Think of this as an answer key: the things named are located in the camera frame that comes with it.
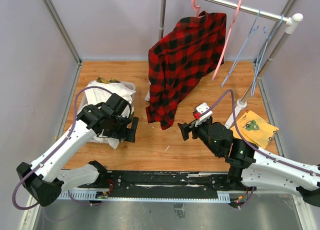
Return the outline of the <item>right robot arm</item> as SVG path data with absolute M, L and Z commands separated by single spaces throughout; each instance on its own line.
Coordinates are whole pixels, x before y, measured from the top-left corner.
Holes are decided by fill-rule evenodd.
M 230 165 L 226 178 L 229 188 L 281 191 L 299 196 L 310 205 L 320 205 L 319 166 L 297 162 L 235 138 L 232 130 L 211 118 L 200 125 L 193 121 L 178 127 L 184 140 L 200 139 L 214 156 L 225 159 Z

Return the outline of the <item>red black plaid shirt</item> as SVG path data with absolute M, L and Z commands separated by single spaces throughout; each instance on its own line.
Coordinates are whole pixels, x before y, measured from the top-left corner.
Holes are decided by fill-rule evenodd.
M 179 103 L 202 77 L 218 65 L 226 40 L 225 13 L 201 12 L 186 17 L 148 51 L 148 123 L 159 122 L 162 130 L 175 121 Z

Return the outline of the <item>blue wire hanger with plaid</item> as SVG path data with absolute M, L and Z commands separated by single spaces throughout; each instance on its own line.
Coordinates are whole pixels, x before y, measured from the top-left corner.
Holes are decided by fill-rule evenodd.
M 249 44 L 251 43 L 252 38 L 255 36 L 256 32 L 259 29 L 259 26 L 255 26 L 260 14 L 261 14 L 262 9 L 259 9 L 258 14 L 249 30 L 249 33 L 247 35 L 247 38 L 245 39 L 242 47 L 240 48 L 232 67 L 230 68 L 228 74 L 226 75 L 225 79 L 223 80 L 221 87 L 223 87 L 225 85 L 225 83 L 227 82 L 228 78 L 230 77 L 230 75 L 232 74 L 233 70 L 235 69 L 235 67 L 237 66 L 239 60 L 240 60 L 240 56 L 242 56 L 242 54 L 245 52 L 246 48 L 249 46 Z

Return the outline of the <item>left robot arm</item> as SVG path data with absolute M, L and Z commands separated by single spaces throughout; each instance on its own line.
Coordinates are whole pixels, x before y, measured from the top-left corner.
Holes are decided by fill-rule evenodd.
M 96 136 L 135 142 L 139 119 L 131 103 L 116 93 L 96 105 L 86 105 L 76 115 L 69 130 L 42 156 L 16 168 L 23 186 L 40 206 L 52 204 L 61 193 L 92 184 L 100 188 L 107 182 L 107 169 L 97 161 L 73 170 L 62 167 L 87 142 Z

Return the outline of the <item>yellow plaid flannel shirt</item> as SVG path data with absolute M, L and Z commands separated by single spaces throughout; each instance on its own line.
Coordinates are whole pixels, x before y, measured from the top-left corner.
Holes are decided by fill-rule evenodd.
M 102 77 L 98 77 L 96 81 L 103 84 L 120 83 L 120 81 L 118 81 L 116 78 L 111 78 L 108 80 Z

